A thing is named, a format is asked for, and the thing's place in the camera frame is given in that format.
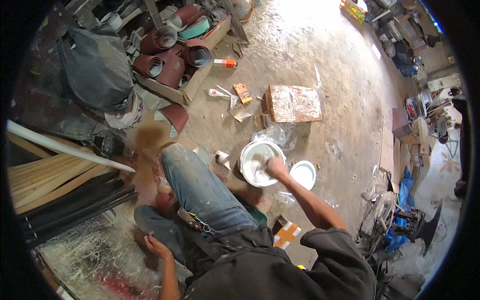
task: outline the person's right hand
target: person's right hand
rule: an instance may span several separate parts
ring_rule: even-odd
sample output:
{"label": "person's right hand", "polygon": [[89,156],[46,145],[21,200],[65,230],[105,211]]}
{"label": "person's right hand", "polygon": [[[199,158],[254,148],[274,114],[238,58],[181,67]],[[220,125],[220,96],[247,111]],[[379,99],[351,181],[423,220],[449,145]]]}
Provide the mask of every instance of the person's right hand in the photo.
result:
{"label": "person's right hand", "polygon": [[283,163],[283,159],[279,157],[271,157],[267,160],[265,171],[280,181],[286,180],[289,177],[288,168]]}
{"label": "person's right hand", "polygon": [[173,259],[173,254],[170,249],[153,237],[153,231],[144,236],[144,240],[147,249],[151,253],[155,254],[156,256],[160,256],[160,258],[164,261]]}

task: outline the black pipe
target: black pipe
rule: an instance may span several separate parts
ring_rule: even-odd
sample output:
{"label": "black pipe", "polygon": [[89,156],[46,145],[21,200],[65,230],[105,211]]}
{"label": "black pipe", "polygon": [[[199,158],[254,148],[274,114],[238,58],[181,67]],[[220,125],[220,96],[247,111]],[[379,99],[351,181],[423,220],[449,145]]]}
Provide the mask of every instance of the black pipe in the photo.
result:
{"label": "black pipe", "polygon": [[87,180],[85,183],[78,186],[73,191],[63,195],[62,197],[59,197],[59,198],[57,198],[53,201],[50,201],[50,202],[48,202],[48,203],[46,203],[42,206],[39,206],[35,209],[32,209],[28,212],[25,212],[21,215],[18,215],[17,217],[18,217],[18,219],[25,219],[25,218],[31,219],[31,218],[33,218],[37,215],[42,214],[45,211],[51,210],[53,207],[55,207],[57,205],[60,205],[64,202],[69,204],[73,198],[77,198],[77,199],[82,198],[82,195],[85,194],[85,193],[88,193],[94,186],[104,184],[105,182],[110,181],[110,180],[114,179],[115,177],[117,177],[118,174],[119,174],[118,171],[114,171],[114,172],[102,174],[102,175],[97,176],[97,177],[93,177],[93,178]]}
{"label": "black pipe", "polygon": [[102,184],[98,188],[95,188],[94,191],[92,191],[93,194],[91,196],[87,196],[64,207],[53,209],[52,211],[45,212],[41,215],[28,219],[28,222],[23,223],[23,228],[25,230],[28,230],[28,225],[35,228],[42,224],[50,223],[60,217],[72,214],[79,209],[90,206],[93,203],[110,196],[113,192],[117,191],[122,186],[123,180],[116,180]]}
{"label": "black pipe", "polygon": [[113,195],[103,199],[103,200],[100,200],[90,206],[86,206],[80,210],[77,210],[76,212],[73,212],[69,215],[66,215],[66,216],[63,216],[61,218],[58,218],[56,220],[53,220],[49,223],[43,223],[41,225],[39,225],[38,227],[34,227],[32,226],[33,228],[29,229],[27,232],[26,232],[26,235],[30,235],[30,234],[33,234],[33,233],[36,233],[37,235],[41,234],[42,231],[45,231],[45,230],[52,230],[54,229],[55,227],[61,225],[61,224],[64,224],[64,223],[68,223],[74,219],[77,219],[79,217],[82,217],[82,216],[85,216],[87,214],[89,214],[90,212],[92,211],[95,211],[107,204],[109,204],[110,202],[114,201],[114,200],[117,200],[118,198],[120,197],[123,197],[124,195],[132,192],[133,190],[135,189],[135,186],[134,185],[131,185],[129,186],[128,188],[125,188],[121,191],[118,191],[116,193],[114,193]]}
{"label": "black pipe", "polygon": [[37,237],[36,240],[31,241],[30,243],[28,243],[28,241],[27,241],[27,246],[28,246],[29,249],[32,249],[32,248],[34,248],[34,247],[36,247],[36,246],[38,246],[38,245],[40,245],[40,244],[43,244],[43,243],[46,242],[47,240],[49,240],[49,239],[51,239],[51,238],[54,238],[54,237],[56,237],[57,235],[59,235],[59,234],[65,232],[65,231],[67,231],[67,230],[69,230],[69,229],[71,229],[71,228],[73,228],[73,227],[75,227],[75,226],[77,226],[77,225],[85,222],[85,221],[88,220],[88,219],[91,219],[91,218],[93,218],[93,217],[95,217],[95,216],[97,216],[97,215],[99,215],[99,214],[101,214],[101,213],[103,213],[103,212],[105,212],[105,211],[107,211],[107,210],[109,210],[109,209],[117,206],[117,205],[120,205],[120,204],[122,204],[122,203],[124,203],[124,202],[127,202],[127,201],[129,201],[129,200],[132,200],[132,199],[137,198],[137,196],[138,196],[138,193],[137,193],[137,192],[133,192],[132,194],[127,195],[126,197],[123,197],[123,198],[121,198],[121,199],[118,200],[118,201],[112,202],[112,203],[110,203],[109,205],[106,205],[106,206],[100,208],[100,209],[97,210],[97,211],[91,212],[90,214],[88,214],[88,215],[86,215],[86,216],[83,216],[83,217],[81,217],[81,218],[79,218],[79,219],[77,219],[77,220],[75,220],[75,221],[73,221],[73,222],[71,222],[71,223],[65,224],[64,226],[58,228],[58,229],[55,230],[55,231],[52,231],[52,232],[50,232],[50,233],[45,233],[45,235],[42,235],[42,236]]}

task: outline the green object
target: green object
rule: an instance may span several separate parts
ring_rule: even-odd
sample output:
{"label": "green object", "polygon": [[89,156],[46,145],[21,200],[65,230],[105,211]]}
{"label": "green object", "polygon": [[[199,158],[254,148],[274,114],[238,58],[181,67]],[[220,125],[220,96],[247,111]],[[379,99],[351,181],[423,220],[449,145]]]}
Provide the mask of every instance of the green object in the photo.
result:
{"label": "green object", "polygon": [[245,207],[245,209],[248,211],[248,213],[250,215],[252,215],[252,217],[258,222],[259,225],[267,224],[268,218],[267,218],[267,215],[263,211],[256,208],[255,206],[251,205],[250,203],[245,201],[245,199],[243,199],[242,197],[240,197],[236,194],[233,194],[233,195],[243,205],[243,207]]}
{"label": "green object", "polygon": [[204,33],[210,28],[210,24],[208,23],[208,19],[206,17],[201,17],[195,23],[188,26],[184,30],[179,32],[179,36],[190,39],[192,37],[196,37]]}

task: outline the tool belt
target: tool belt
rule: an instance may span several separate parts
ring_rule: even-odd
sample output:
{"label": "tool belt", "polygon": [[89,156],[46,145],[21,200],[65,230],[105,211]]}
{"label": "tool belt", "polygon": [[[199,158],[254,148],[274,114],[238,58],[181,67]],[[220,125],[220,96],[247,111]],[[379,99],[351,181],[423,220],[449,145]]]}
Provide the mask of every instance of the tool belt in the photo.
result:
{"label": "tool belt", "polygon": [[207,242],[205,238],[201,235],[200,231],[213,234],[210,226],[204,222],[198,215],[194,213],[187,212],[185,208],[180,206],[180,209],[177,211],[177,215],[184,220],[188,227],[185,228],[184,233],[195,243],[197,244],[203,252],[205,252],[210,258],[214,261],[222,256],[222,253],[215,248],[212,244]]}

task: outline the white pipe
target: white pipe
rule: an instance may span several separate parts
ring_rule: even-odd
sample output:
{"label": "white pipe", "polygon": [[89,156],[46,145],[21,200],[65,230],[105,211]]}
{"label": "white pipe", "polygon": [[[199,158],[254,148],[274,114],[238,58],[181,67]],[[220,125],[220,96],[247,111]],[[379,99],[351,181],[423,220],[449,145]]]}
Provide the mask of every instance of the white pipe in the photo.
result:
{"label": "white pipe", "polygon": [[378,19],[380,19],[381,17],[385,16],[385,15],[388,14],[388,13],[390,13],[390,10],[384,11],[383,13],[379,14],[378,16],[376,16],[376,17],[372,20],[372,22],[377,21]]}
{"label": "white pipe", "polygon": [[67,154],[70,154],[70,155],[73,155],[73,156],[77,156],[77,157],[80,157],[80,158],[83,158],[83,159],[86,159],[86,160],[89,160],[89,161],[93,161],[93,162],[96,162],[98,164],[105,165],[107,167],[112,167],[112,168],[115,168],[115,169],[125,170],[125,171],[133,172],[133,173],[135,172],[135,169],[133,169],[129,166],[120,164],[118,162],[115,162],[115,161],[112,161],[112,160],[109,160],[109,159],[106,159],[106,158],[103,158],[103,157],[96,156],[95,154],[84,152],[82,150],[78,150],[78,149],[75,149],[73,147],[64,145],[60,142],[57,142],[57,141],[52,140],[50,138],[47,138],[46,136],[38,134],[35,131],[31,131],[30,129],[27,129],[27,128],[21,126],[21,125],[18,125],[17,123],[15,123],[11,120],[7,121],[7,130],[10,131],[11,133],[14,133],[14,134],[20,136],[20,137],[23,137],[24,139],[27,139],[31,142],[40,144],[40,145],[45,146],[47,148],[51,148],[53,150],[58,150],[58,151],[61,151],[61,152],[64,152],[64,153],[67,153]]}

